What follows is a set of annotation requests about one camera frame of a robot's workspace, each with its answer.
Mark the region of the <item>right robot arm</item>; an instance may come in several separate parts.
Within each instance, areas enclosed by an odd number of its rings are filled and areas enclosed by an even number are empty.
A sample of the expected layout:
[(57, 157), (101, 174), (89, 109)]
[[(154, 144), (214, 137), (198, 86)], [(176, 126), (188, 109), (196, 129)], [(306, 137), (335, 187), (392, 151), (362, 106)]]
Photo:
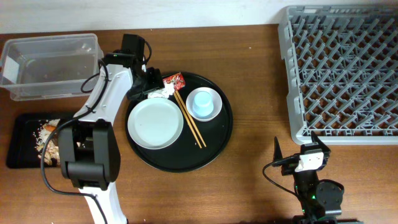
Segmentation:
[[(344, 186), (330, 179), (319, 179), (317, 172), (322, 170), (330, 157), (330, 148), (312, 131), (311, 142), (302, 144), (300, 152), (283, 157), (277, 138), (274, 138), (274, 155), (271, 163), (262, 169), (263, 176), (276, 187), (292, 194), (302, 207), (302, 215), (292, 218), (297, 224), (349, 224), (359, 220), (339, 220), (342, 214)], [(289, 190), (273, 181), (266, 174), (268, 167), (280, 167), (283, 176), (294, 178), (294, 189)]]

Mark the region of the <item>rice and food scraps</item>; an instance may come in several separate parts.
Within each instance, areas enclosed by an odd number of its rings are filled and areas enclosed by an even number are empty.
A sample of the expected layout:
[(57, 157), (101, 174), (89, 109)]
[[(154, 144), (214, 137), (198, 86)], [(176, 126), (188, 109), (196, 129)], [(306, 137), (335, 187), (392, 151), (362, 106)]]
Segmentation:
[[(49, 138), (50, 134), (52, 132), (47, 131), (44, 129), (45, 125), (52, 125), (52, 126), (58, 126), (60, 122), (60, 119), (51, 119), (51, 120), (45, 120), (43, 124), (39, 124), (39, 128), (33, 133), (35, 140), (36, 140), (36, 146), (35, 150), (39, 153), (38, 158), (42, 158), (42, 151), (45, 146), (45, 143), (47, 142), (47, 139)], [(47, 149), (45, 151), (44, 155), (44, 162), (48, 166), (59, 166), (60, 165), (60, 153), (59, 153), (59, 146), (58, 146), (58, 141), (56, 140), (56, 137), (54, 136), (51, 140), (49, 140), (49, 143), (47, 144)]]

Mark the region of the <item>orange carrot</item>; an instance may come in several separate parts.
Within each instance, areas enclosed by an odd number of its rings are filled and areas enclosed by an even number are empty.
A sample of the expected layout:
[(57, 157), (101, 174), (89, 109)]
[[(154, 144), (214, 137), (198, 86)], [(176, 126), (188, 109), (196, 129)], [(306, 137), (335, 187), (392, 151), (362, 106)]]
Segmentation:
[(56, 129), (56, 126), (52, 126), (52, 125), (45, 125), (44, 129), (46, 129), (49, 132), (52, 132)]

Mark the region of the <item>white tissue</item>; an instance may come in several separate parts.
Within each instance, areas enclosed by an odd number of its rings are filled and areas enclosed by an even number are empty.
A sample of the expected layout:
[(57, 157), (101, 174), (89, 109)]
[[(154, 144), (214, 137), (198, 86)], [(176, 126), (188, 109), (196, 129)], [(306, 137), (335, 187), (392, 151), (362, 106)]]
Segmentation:
[(164, 88), (156, 91), (152, 91), (147, 95), (147, 98), (165, 98), (168, 99), (169, 96), (174, 94), (174, 84), (173, 83), (166, 83)]

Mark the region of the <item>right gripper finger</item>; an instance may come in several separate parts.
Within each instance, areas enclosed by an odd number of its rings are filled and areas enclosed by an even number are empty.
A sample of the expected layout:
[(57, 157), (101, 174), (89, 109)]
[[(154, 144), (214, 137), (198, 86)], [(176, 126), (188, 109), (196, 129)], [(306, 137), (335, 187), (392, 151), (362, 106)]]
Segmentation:
[(278, 138), (275, 136), (274, 137), (274, 155), (273, 155), (273, 160), (272, 160), (272, 166), (277, 167), (279, 166), (279, 161), (283, 159), (282, 156), (282, 151), (279, 145)]
[(311, 140), (312, 142), (315, 142), (320, 146), (324, 145), (324, 143), (320, 140), (320, 138), (317, 136), (317, 134), (314, 131), (311, 132)]

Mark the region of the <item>red snack wrapper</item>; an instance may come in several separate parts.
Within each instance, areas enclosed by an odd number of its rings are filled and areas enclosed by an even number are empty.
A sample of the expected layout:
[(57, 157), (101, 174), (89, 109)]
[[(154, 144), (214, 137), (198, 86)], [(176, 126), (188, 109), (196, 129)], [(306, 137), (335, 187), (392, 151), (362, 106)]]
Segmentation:
[(165, 84), (172, 84), (175, 91), (179, 91), (185, 87), (186, 82), (181, 72), (163, 78)]

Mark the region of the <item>pale grey plate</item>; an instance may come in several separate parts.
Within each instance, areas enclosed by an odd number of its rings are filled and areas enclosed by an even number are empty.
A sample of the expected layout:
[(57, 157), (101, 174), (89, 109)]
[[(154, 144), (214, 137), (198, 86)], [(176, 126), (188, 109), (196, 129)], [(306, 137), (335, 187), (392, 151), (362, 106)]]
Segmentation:
[(173, 144), (182, 133), (180, 108), (165, 98), (138, 103), (127, 118), (127, 135), (140, 147), (158, 150)]

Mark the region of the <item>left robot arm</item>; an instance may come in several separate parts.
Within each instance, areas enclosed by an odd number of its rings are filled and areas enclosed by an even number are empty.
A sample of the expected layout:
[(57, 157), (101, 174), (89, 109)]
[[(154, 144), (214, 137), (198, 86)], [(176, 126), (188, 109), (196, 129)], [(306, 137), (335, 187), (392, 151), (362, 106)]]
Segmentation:
[(99, 77), (84, 106), (57, 133), (64, 178), (78, 189), (95, 223), (127, 223), (116, 190), (121, 166), (113, 123), (123, 99), (141, 100), (164, 87), (160, 71), (147, 68), (148, 42), (123, 36), (121, 48), (99, 60)]

